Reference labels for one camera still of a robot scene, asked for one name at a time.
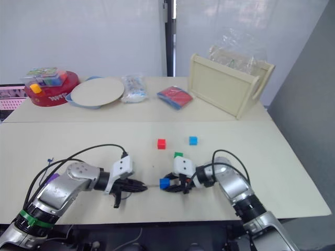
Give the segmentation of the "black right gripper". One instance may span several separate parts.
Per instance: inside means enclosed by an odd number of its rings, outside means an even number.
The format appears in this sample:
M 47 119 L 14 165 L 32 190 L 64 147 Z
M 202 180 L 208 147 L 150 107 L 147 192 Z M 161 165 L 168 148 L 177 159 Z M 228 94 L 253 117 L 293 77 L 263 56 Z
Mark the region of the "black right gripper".
M 193 173 L 191 177 L 187 177 L 184 174 L 179 174 L 179 176 L 175 175 L 174 173 L 168 173 L 163 178 L 166 180 L 180 180 L 180 185 L 170 185 L 163 188 L 163 191 L 171 192 L 171 193 L 178 193 L 182 192 L 183 194 L 189 193 L 189 190 L 193 184 L 193 180 L 196 176 L 196 173 Z

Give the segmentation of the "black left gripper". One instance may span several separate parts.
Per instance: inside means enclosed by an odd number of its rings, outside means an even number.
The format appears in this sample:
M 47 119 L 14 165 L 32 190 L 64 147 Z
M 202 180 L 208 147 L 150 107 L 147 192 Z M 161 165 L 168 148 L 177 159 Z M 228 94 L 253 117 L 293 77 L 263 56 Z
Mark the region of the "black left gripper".
M 146 185 L 141 181 L 129 178 L 116 180 L 110 192 L 115 198 L 113 206 L 114 209 L 119 208 L 123 192 L 132 194 L 132 193 L 144 192 L 146 190 L 148 190 L 148 187 L 146 187 Z

